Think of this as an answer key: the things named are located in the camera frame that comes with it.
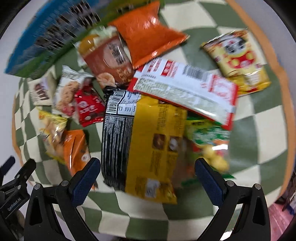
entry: small orange package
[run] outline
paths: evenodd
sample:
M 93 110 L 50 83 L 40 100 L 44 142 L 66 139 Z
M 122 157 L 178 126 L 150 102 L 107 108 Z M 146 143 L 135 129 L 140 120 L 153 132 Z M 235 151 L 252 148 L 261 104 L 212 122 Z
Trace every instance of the small orange package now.
M 64 131 L 64 159 L 72 176 L 91 159 L 83 130 Z
M 158 19 L 160 2 L 130 11 L 110 22 L 127 43 L 134 69 L 188 39 L 188 35 L 169 29 Z

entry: white floor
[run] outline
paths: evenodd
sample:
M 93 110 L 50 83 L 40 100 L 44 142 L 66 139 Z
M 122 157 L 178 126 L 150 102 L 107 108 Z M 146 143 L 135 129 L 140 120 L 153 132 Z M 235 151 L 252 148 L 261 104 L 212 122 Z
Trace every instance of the white floor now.
M 263 0 L 236 0 L 249 14 L 250 17 L 257 22 L 267 37 L 270 39 L 279 59 L 279 62 L 286 69 L 290 78 L 290 90 L 296 104 L 296 43 L 292 36 L 284 26 L 283 22 L 276 13 Z M 19 77 L 5 75 L 4 69 L 18 42 L 23 30 L 26 28 L 30 19 L 36 11 L 46 2 L 46 0 L 31 0 L 31 2 L 23 8 L 16 18 L 12 21 L 3 37 L 0 40 L 0 165 L 10 156 L 16 156 L 11 142 L 11 121 L 12 121 L 12 104 L 14 93 L 17 91 Z M 19 160 L 4 178 L 4 183 L 12 180 L 20 169 Z M 28 192 L 32 191 L 32 187 L 28 187 Z M 27 205 L 21 208 L 25 215 Z M 61 226 L 67 238 L 73 240 L 65 223 L 60 220 Z M 112 237 L 109 235 L 98 234 L 100 241 L 108 241 Z

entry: qr code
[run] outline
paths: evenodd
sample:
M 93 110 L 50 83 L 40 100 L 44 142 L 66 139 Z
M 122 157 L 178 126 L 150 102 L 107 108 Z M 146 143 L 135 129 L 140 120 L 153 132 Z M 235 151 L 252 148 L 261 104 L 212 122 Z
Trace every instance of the qr code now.
M 156 198 L 156 192 L 159 188 L 159 181 L 147 179 L 145 197 Z

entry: snack package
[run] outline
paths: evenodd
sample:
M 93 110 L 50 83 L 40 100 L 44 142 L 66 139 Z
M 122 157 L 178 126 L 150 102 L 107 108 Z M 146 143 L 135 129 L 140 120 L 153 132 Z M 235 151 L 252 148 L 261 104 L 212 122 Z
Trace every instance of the snack package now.
M 64 160 L 72 176 L 91 159 L 83 130 L 64 131 Z
M 104 120 L 105 103 L 92 86 L 84 86 L 77 91 L 75 102 L 79 114 L 79 123 L 83 127 Z
M 66 128 L 67 119 L 49 112 L 39 110 L 40 136 L 43 139 L 46 154 L 64 163 L 64 148 L 62 134 Z
M 72 116 L 75 111 L 73 105 L 75 93 L 84 85 L 89 85 L 94 77 L 86 72 L 76 72 L 65 65 L 62 71 L 62 77 L 54 96 L 54 106 L 67 116 Z
M 238 87 L 205 70 L 156 58 L 136 71 L 128 90 L 181 106 L 231 129 Z
M 52 105 L 54 92 L 57 88 L 57 81 L 52 73 L 48 73 L 40 79 L 27 79 L 30 90 L 30 97 L 34 105 Z
M 186 115 L 149 96 L 115 91 L 103 126 L 104 182 L 146 200 L 176 204 L 171 177 Z
M 76 43 L 102 90 L 127 87 L 134 70 L 114 27 L 101 29 Z
M 159 6 L 159 1 L 153 1 L 109 23 L 117 28 L 126 41 L 134 69 L 179 45 L 189 37 L 160 23 Z
M 230 131 L 223 130 L 212 121 L 201 116 L 188 117 L 184 136 L 191 141 L 189 150 L 192 150 L 188 160 L 192 160 L 193 168 L 196 159 L 203 157 L 206 162 L 220 173 L 229 170 L 228 143 Z
M 263 90 L 271 83 L 248 35 L 247 30 L 233 31 L 202 44 L 223 75 L 238 85 L 239 95 Z

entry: cartoon face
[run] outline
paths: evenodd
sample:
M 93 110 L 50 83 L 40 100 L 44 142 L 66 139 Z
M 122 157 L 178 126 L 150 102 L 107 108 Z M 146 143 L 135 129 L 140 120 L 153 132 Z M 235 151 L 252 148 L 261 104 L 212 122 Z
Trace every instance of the cartoon face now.
M 222 42 L 222 46 L 225 48 L 225 51 L 229 55 L 238 55 L 245 53 L 246 51 L 246 41 L 242 38 L 236 37 L 227 39 Z

